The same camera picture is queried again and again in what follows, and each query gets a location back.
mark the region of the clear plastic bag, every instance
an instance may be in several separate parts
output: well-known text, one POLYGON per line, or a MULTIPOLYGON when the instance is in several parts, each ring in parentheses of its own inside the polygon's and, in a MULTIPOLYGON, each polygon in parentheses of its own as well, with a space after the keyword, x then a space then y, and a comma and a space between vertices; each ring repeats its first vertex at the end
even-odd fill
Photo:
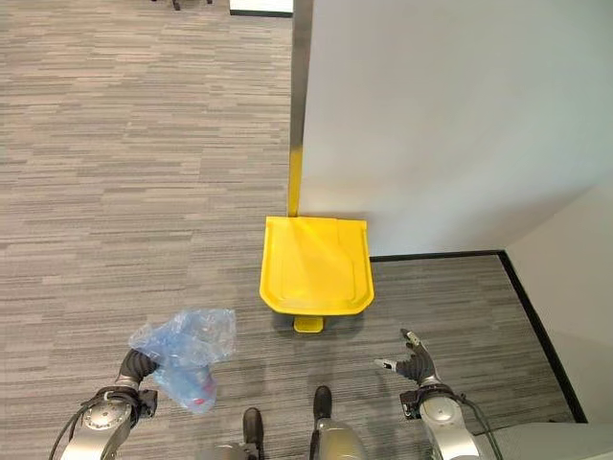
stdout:
POLYGON ((216 400, 209 366, 234 352, 236 336, 233 310, 183 310, 157 328, 146 324, 128 344, 159 365, 153 376, 170 398, 201 414, 216 400))

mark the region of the black wire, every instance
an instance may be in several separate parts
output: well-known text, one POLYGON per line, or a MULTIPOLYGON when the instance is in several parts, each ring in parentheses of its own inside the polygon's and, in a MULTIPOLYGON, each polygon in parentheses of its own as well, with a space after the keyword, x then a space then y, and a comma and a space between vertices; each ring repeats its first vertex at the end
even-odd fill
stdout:
POLYGON ((73 420, 73 424, 70 427, 70 432, 68 433, 68 441, 72 441, 73 437, 75 436, 75 428, 77 427, 77 422, 79 421, 79 417, 77 417, 75 420, 73 420))
POLYGON ((494 432, 489 425, 488 418, 483 413, 481 408, 477 405, 476 402, 473 402, 466 398, 466 395, 455 395, 456 400, 462 404, 467 405, 472 409, 472 412, 475 414, 475 418, 477 422, 481 425, 484 430, 485 435, 488 437, 489 444, 491 445, 491 449, 494 451, 494 455, 496 456, 496 460, 504 460, 502 456, 502 451, 500 450, 500 446, 498 446, 498 442, 496 441, 496 437, 494 436, 494 432))

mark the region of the cable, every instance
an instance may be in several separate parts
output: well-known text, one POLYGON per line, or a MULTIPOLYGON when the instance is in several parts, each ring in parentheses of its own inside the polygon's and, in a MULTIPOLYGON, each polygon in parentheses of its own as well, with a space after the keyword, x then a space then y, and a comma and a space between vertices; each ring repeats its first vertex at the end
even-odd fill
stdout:
POLYGON ((502 456, 502 451, 500 450, 500 446, 498 446, 498 442, 496 441, 496 437, 494 436, 494 432, 489 425, 488 418, 483 413, 481 408, 477 405, 476 402, 473 402, 466 398, 466 395, 463 393, 462 395, 454 395, 456 401, 467 405, 472 409, 472 412, 475 414, 475 418, 477 422, 481 425, 484 430, 485 435, 488 437, 489 445, 491 449, 494 451, 494 455, 496 456, 496 460, 504 460, 502 456))

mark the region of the gray carpet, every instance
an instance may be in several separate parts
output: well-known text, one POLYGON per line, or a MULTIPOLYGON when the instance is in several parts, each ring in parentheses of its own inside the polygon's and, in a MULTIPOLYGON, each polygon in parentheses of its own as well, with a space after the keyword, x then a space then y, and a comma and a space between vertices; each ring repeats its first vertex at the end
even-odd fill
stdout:
POLYGON ((184 308, 238 314, 216 408, 197 417, 161 397, 123 458, 237 440, 249 405, 271 459, 304 458, 320 383, 372 458, 423 458, 397 400, 407 383, 372 365, 402 356, 400 325, 495 426, 568 420, 494 257, 376 264, 373 305, 320 335, 273 316, 258 286, 264 217, 284 212, 291 21, 182 5, 3 2, 0 455, 45 457, 112 382, 129 335, 184 308))

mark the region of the white wall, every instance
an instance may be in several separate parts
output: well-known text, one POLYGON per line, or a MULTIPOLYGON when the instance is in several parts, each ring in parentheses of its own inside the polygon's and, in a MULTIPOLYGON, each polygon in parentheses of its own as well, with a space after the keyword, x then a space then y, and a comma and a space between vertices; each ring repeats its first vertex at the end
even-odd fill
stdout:
POLYGON ((588 421, 613 423, 613 176, 507 252, 588 421))
POLYGON ((315 0, 301 215, 504 248, 613 168, 613 1, 315 0))

